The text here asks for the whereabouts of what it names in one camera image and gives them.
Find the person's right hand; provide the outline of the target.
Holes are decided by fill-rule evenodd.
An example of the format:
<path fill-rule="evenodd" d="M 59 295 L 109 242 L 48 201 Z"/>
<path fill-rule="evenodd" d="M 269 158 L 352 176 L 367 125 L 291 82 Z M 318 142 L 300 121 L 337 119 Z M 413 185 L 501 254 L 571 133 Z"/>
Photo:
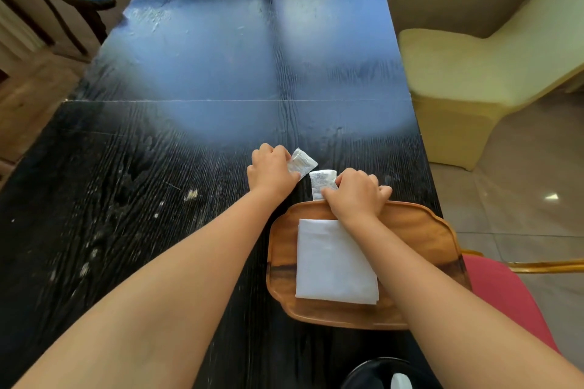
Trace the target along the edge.
<path fill-rule="evenodd" d="M 328 205 L 341 223 L 377 219 L 393 193 L 391 186 L 380 185 L 375 175 L 353 168 L 342 172 L 336 184 L 339 198 Z"/>

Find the person's left hand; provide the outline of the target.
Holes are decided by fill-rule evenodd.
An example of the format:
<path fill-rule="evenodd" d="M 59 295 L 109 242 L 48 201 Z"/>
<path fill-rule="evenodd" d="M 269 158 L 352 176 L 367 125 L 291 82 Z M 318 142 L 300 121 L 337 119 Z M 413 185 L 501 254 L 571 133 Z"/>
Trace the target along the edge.
<path fill-rule="evenodd" d="M 249 189 L 270 201 L 280 204 L 299 183 L 298 172 L 290 173 L 287 164 L 249 165 L 247 178 Z"/>

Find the small white paper packet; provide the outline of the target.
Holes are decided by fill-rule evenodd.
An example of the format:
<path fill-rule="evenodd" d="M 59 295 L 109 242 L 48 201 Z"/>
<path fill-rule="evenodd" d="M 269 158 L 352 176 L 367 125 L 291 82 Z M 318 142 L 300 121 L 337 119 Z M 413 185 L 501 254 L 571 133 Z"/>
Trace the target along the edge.
<path fill-rule="evenodd" d="M 303 179 L 312 170 L 316 169 L 318 163 L 305 151 L 296 148 L 287 162 L 287 169 L 290 173 L 298 172 L 299 179 Z"/>
<path fill-rule="evenodd" d="M 311 181 L 312 200 L 323 200 L 322 189 L 329 188 L 333 191 L 338 190 L 336 179 L 338 177 L 336 170 L 318 170 L 309 173 Z"/>

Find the person's right forearm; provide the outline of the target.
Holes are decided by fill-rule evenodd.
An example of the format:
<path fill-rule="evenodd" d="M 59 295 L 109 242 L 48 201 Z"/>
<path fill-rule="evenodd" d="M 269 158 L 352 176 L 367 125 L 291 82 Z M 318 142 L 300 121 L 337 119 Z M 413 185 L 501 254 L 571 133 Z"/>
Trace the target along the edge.
<path fill-rule="evenodd" d="M 584 389 L 584 374 L 413 251 L 376 215 L 339 218 L 444 389 Z"/>

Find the person's left forearm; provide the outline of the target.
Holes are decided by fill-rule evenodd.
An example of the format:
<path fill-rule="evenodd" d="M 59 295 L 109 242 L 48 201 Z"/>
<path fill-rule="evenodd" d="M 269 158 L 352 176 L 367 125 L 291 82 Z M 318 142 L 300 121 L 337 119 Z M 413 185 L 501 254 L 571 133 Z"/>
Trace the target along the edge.
<path fill-rule="evenodd" d="M 250 192 L 118 285 L 12 389 L 191 389 L 269 217 L 290 192 Z"/>

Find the white folded napkin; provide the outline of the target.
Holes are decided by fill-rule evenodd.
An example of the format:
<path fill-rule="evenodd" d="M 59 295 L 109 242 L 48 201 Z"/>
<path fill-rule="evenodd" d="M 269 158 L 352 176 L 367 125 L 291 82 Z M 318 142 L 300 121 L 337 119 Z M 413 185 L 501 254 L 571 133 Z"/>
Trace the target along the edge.
<path fill-rule="evenodd" d="M 299 220 L 296 297 L 377 304 L 377 275 L 339 221 Z"/>

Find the brown wooden tray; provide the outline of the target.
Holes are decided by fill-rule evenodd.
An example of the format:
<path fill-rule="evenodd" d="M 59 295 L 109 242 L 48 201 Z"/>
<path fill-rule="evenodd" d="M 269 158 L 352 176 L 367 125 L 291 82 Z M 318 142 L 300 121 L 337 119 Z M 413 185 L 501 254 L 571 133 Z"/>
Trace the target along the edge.
<path fill-rule="evenodd" d="M 336 217 L 324 200 L 304 201 L 290 206 L 273 222 L 267 248 L 266 287 L 284 312 L 297 321 L 336 328 L 408 329 L 382 286 L 376 305 L 296 297 L 297 232 L 301 219 L 335 220 Z M 472 290 L 455 231 L 431 209 L 416 203 L 388 201 L 380 220 L 424 259 Z"/>

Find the cream upholstered chair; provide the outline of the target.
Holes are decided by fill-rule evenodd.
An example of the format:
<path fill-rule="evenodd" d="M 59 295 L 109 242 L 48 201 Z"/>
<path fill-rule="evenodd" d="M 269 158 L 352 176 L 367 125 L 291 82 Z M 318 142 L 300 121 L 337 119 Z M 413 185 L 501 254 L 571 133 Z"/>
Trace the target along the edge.
<path fill-rule="evenodd" d="M 406 29 L 398 45 L 427 159 L 472 171 L 502 118 L 584 70 L 584 0 L 530 0 L 488 38 Z"/>

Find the black round object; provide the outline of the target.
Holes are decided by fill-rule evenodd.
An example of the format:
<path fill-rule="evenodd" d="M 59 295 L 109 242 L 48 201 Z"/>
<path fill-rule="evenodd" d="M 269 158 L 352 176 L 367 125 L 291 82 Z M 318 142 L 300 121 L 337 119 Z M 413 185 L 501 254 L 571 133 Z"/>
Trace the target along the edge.
<path fill-rule="evenodd" d="M 361 363 L 340 389 L 443 389 L 437 379 L 408 361 L 379 357 Z"/>

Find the red cushioned chair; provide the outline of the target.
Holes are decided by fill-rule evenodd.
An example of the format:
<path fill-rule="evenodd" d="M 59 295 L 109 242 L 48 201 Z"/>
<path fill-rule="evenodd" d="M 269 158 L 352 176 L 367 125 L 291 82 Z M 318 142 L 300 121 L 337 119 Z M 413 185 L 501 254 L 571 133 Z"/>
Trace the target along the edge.
<path fill-rule="evenodd" d="M 583 258 L 544 262 L 498 262 L 473 250 L 463 250 L 462 258 L 474 294 L 559 352 L 542 312 L 519 275 L 584 273 Z"/>

